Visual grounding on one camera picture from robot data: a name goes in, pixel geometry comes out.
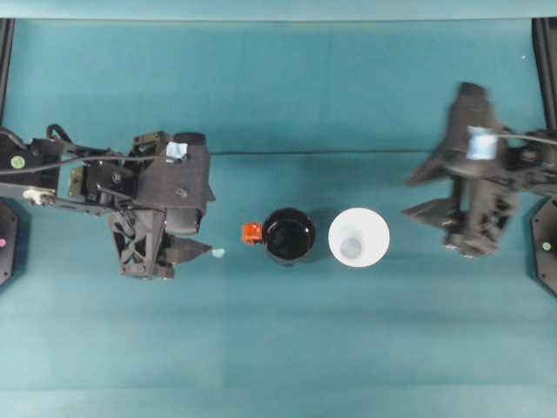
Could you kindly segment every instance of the teal tablecloth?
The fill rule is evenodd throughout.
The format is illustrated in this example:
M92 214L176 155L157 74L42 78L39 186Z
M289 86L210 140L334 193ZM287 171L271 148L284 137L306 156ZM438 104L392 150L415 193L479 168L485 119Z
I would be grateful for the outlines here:
M399 213L448 193L403 180L439 140L459 81L488 86L516 129L543 126L529 31L526 20L19 22L4 123L39 136L56 121L122 151L142 131L205 131L218 200L199 239L225 256L172 281L126 279L105 219L17 206L0 414L555 416L557 299L528 256L537 198L522 196L500 253L480 260ZM293 268L239 240L243 222L280 206L318 227ZM391 226L373 268L328 253L328 224L351 206Z

